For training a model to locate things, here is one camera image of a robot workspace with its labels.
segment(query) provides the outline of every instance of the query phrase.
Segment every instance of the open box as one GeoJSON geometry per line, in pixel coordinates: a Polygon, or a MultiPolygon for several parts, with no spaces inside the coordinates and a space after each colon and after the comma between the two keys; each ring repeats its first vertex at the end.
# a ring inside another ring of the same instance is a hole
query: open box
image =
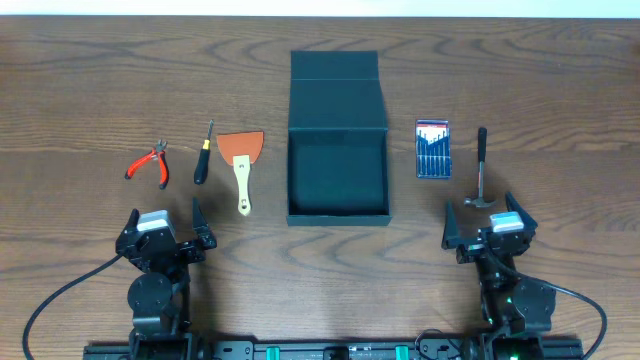
{"type": "Polygon", "coordinates": [[[387,130],[376,52],[292,52],[287,223],[389,224],[387,130]]]}

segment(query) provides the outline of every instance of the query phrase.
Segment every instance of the orange scraper blade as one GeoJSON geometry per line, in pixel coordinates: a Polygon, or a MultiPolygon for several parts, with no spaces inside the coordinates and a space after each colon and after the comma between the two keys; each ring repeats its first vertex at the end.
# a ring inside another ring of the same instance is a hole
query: orange scraper blade
{"type": "Polygon", "coordinates": [[[249,155],[249,161],[253,164],[258,160],[262,151],[264,132],[224,134],[218,135],[216,140],[220,154],[227,164],[233,166],[233,157],[240,155],[249,155]]]}

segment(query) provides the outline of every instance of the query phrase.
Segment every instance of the screwdriver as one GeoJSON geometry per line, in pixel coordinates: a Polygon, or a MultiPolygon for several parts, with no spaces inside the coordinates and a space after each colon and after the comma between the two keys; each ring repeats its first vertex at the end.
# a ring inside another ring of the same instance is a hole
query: screwdriver
{"type": "Polygon", "coordinates": [[[200,158],[198,159],[198,165],[196,171],[193,173],[193,182],[196,185],[204,184],[207,180],[207,174],[209,173],[209,154],[211,153],[211,131],[213,130],[213,120],[209,122],[209,134],[207,139],[200,149],[200,158]]]}

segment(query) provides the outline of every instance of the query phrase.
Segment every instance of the precision screwdriver set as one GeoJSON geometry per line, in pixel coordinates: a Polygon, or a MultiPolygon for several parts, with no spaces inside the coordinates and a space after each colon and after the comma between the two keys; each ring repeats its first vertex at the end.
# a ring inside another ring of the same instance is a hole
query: precision screwdriver set
{"type": "Polygon", "coordinates": [[[420,179],[451,177],[451,146],[447,120],[416,121],[416,175],[420,179]]]}

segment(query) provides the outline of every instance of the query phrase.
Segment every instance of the red pliers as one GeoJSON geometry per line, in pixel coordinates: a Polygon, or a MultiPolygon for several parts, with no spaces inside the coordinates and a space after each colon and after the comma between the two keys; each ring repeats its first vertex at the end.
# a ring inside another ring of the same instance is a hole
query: red pliers
{"type": "Polygon", "coordinates": [[[169,182],[169,168],[167,167],[167,162],[164,160],[164,149],[166,147],[166,141],[162,142],[162,139],[158,140],[158,143],[153,149],[151,149],[150,153],[136,160],[131,164],[131,166],[129,166],[129,169],[127,169],[127,172],[124,174],[124,178],[127,180],[131,179],[142,165],[153,159],[158,159],[158,162],[160,163],[160,171],[162,171],[162,178],[160,179],[159,186],[160,189],[166,188],[167,183],[169,182]]]}

